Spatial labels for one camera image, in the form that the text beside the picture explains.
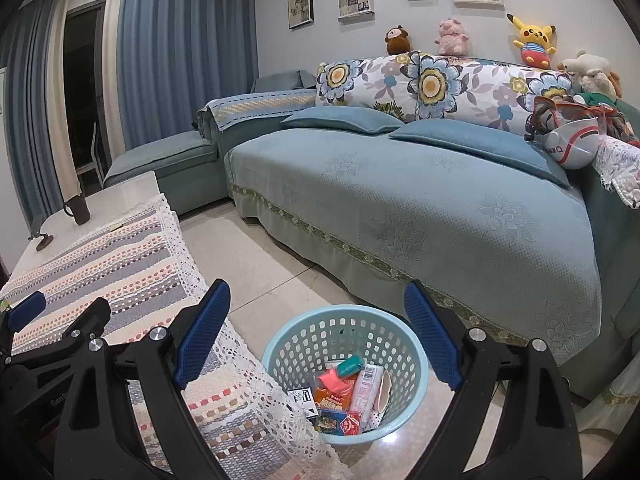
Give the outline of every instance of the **screw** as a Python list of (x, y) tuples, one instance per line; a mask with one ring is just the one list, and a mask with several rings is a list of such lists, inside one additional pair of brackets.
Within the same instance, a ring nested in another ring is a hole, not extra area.
[(89, 341), (89, 350), (91, 350), (91, 352), (97, 352), (102, 348), (102, 345), (104, 345), (102, 339), (91, 339), (91, 341)]
[(486, 339), (486, 332), (481, 328), (472, 328), (469, 330), (469, 337), (474, 341), (484, 341)]
[(164, 326), (156, 326), (149, 332), (149, 337), (154, 341), (160, 341), (166, 337), (166, 328)]
[(531, 346), (536, 352), (544, 352), (546, 350), (546, 343), (542, 339), (534, 339)]

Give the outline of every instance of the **blue curtain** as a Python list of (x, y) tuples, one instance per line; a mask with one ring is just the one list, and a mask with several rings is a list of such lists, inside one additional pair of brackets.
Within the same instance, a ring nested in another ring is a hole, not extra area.
[(127, 150), (193, 130), (257, 76), (254, 0), (122, 0), (118, 100)]
[(58, 0), (34, 0), (12, 19), (0, 38), (0, 67), (6, 67), (6, 144), (15, 187), (27, 222), (62, 209), (53, 165), (45, 101), (47, 49)]

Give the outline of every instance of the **white lamb plush toy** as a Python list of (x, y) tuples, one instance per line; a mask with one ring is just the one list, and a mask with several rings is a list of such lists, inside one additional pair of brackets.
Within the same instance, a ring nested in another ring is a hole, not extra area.
[(604, 57), (579, 50), (576, 59), (565, 59), (558, 64), (558, 70), (573, 72), (583, 92), (599, 92), (612, 101), (622, 97), (620, 76), (611, 71), (611, 64)]

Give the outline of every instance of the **tile floor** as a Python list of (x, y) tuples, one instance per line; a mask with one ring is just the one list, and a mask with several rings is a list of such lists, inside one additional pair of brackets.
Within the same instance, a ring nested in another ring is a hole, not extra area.
[[(335, 278), (271, 238), (255, 220), (242, 220), (232, 202), (180, 222), (182, 234), (207, 283), (226, 280), (232, 291), (229, 317), (249, 349), (259, 358), (271, 337), (293, 317), (318, 306), (360, 303)], [(350, 449), (341, 459), (354, 479), (404, 478), (424, 451), (444, 416), (452, 393), (430, 372), (427, 394), (409, 423), (370, 447)], [(494, 396), (478, 444), (467, 468), (487, 456), (501, 412)], [(607, 452), (610, 440), (582, 434), (585, 474)]]

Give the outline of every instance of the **light blue basket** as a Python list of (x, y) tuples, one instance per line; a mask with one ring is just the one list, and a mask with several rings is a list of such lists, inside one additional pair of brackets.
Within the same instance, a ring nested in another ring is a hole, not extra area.
[(273, 336), (262, 364), (284, 390), (302, 385), (324, 362), (358, 354), (391, 375), (389, 407), (379, 428), (354, 436), (322, 434), (334, 446), (353, 446), (382, 438), (406, 423), (427, 391), (429, 362), (411, 328), (391, 314), (368, 306), (333, 305), (292, 319)]

